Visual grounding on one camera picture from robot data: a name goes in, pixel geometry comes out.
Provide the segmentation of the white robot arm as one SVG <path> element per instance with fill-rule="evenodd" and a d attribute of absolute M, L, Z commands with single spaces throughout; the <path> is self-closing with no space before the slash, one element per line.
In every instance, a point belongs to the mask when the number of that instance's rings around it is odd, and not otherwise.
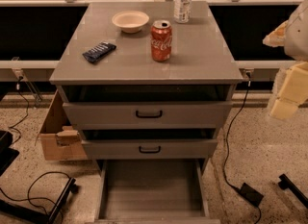
<path fill-rule="evenodd" d="M 269 47 L 283 46 L 296 63 L 276 74 L 269 115 L 279 120 L 290 118 L 308 100 L 308 0 L 292 12 L 289 19 L 264 37 Z"/>

